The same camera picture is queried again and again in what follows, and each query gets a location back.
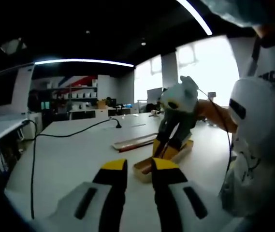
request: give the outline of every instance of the led light strip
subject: led light strip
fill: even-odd
[[[99,59],[54,59],[54,60],[45,60],[35,62],[35,65],[40,64],[50,64],[50,63],[61,63],[61,62],[91,62],[91,63],[103,63],[103,64],[115,64],[127,67],[134,67],[132,64],[126,64],[121,62],[107,61],[107,60],[99,60]]]
[[[194,7],[187,2],[187,0],[176,0],[179,2],[189,13],[195,18],[195,20],[201,25],[201,27],[204,29],[207,35],[212,35],[212,31],[210,30],[209,26],[206,24],[204,19],[201,17],[201,15],[194,9]]]

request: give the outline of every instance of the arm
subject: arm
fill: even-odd
[[[236,133],[237,125],[231,119],[228,109],[222,108],[217,104],[215,105],[217,109],[210,101],[199,100],[197,106],[197,115],[206,117],[209,121],[217,124],[221,129],[225,130],[224,124],[222,122],[223,118],[228,132]]]

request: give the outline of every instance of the black ceiling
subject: black ceiling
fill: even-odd
[[[252,35],[209,12],[199,0],[189,0],[214,35]],[[175,47],[207,37],[200,25],[176,0],[96,0],[68,4],[65,8],[39,7],[20,11],[0,23],[0,47],[21,38],[27,48],[12,55],[0,49],[0,70],[55,58],[102,59],[137,65]],[[37,66],[34,78],[51,75],[109,74],[121,76],[128,67],[100,64]]]

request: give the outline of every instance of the desk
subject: desk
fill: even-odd
[[[116,122],[100,124],[69,138],[38,137],[34,173],[34,212],[45,217],[54,212],[58,200],[84,181],[91,182],[107,161],[128,160],[128,188],[120,230],[160,231],[159,216],[151,184],[143,184],[133,176],[134,163],[151,156],[152,146],[117,153],[111,144],[158,131],[160,117],[116,116]],[[98,122],[96,118],[53,122],[47,134],[65,135]],[[192,130],[192,152],[179,163],[188,180],[218,195],[229,158],[226,132],[198,122]],[[15,166],[6,187],[6,194],[25,220],[30,220],[30,175],[33,144]]]

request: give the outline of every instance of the white shirt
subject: white shirt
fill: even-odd
[[[256,65],[252,78],[261,78],[275,86],[275,46],[261,47]],[[259,212],[275,194],[275,154],[272,160],[255,156],[250,145],[237,135],[234,142],[237,159],[227,173],[220,195],[223,208],[237,216],[248,216]]]

